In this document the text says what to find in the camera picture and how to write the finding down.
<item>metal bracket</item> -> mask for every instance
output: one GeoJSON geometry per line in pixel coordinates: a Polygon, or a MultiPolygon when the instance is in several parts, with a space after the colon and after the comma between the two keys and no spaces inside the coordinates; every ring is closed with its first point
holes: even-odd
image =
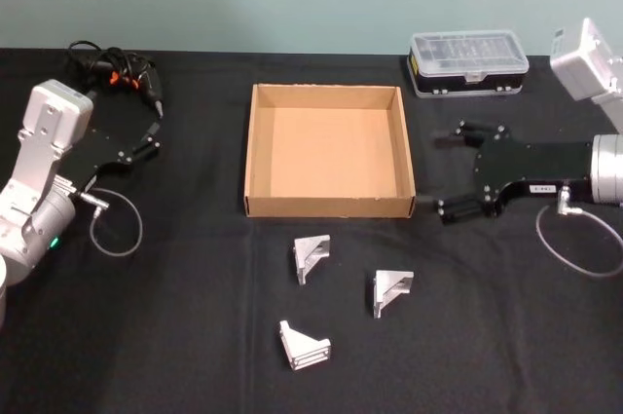
{"type": "Polygon", "coordinates": [[[294,259],[299,285],[305,284],[305,277],[322,258],[329,256],[330,236],[303,237],[294,240],[294,259]]]}
{"type": "Polygon", "coordinates": [[[316,341],[290,328],[286,320],[279,322],[279,336],[292,370],[300,370],[331,357],[331,341],[316,341]]]}
{"type": "Polygon", "coordinates": [[[377,270],[374,278],[374,318],[381,317],[381,310],[398,297],[411,291],[412,271],[377,270]]]}

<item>cardboard box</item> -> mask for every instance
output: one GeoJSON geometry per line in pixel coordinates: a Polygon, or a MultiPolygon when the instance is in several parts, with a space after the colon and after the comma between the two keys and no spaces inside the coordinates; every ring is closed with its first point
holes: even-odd
{"type": "Polygon", "coordinates": [[[400,88],[255,85],[245,174],[248,216],[410,217],[400,88]]]}

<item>table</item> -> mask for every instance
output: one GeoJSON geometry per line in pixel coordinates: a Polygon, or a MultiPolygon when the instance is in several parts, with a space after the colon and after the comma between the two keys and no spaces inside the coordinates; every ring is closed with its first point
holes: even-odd
{"type": "MultiPolygon", "coordinates": [[[[166,93],[162,153],[102,182],[135,201],[144,244],[130,259],[101,255],[81,207],[61,246],[10,289],[0,412],[623,412],[623,281],[588,280],[548,254],[534,231],[546,200],[451,227],[426,204],[408,220],[243,213],[252,84],[401,86],[418,193],[448,196],[469,189],[474,152],[436,149],[431,134],[461,118],[504,123],[534,142],[612,132],[597,106],[570,100],[546,58],[531,59],[519,95],[424,100],[403,56],[153,56],[166,93]],[[292,241],[320,234],[331,234],[332,255],[299,287],[292,241]],[[416,277],[374,320],[379,268],[416,277]],[[278,339],[284,319],[330,338],[332,359],[292,372],[278,339]]],[[[61,51],[0,51],[2,178],[30,89],[67,81],[62,63],[61,51]]],[[[103,96],[92,119],[128,142],[150,120],[126,95],[103,96]]],[[[614,208],[591,210],[621,229],[614,208]]],[[[594,269],[620,257],[585,219],[552,214],[544,229],[594,269]]]]}

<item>clear plastic organizer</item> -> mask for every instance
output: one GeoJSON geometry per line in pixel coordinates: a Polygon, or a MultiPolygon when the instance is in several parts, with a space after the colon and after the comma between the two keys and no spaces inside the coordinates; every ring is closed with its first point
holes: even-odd
{"type": "Polygon", "coordinates": [[[408,66],[421,97],[516,94],[529,69],[510,30],[414,34],[408,66]]]}

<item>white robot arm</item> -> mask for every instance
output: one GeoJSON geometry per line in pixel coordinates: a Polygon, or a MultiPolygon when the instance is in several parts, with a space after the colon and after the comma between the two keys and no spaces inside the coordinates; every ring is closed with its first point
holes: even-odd
{"type": "Polygon", "coordinates": [[[590,18],[556,31],[550,64],[573,99],[590,97],[623,133],[623,58],[590,18]]]}
{"type": "Polygon", "coordinates": [[[18,133],[18,159],[0,193],[0,326],[6,285],[28,276],[51,241],[71,222],[72,198],[79,195],[98,211],[107,208],[56,175],[63,157],[85,134],[92,109],[88,97],[56,80],[32,90],[18,133]]]}

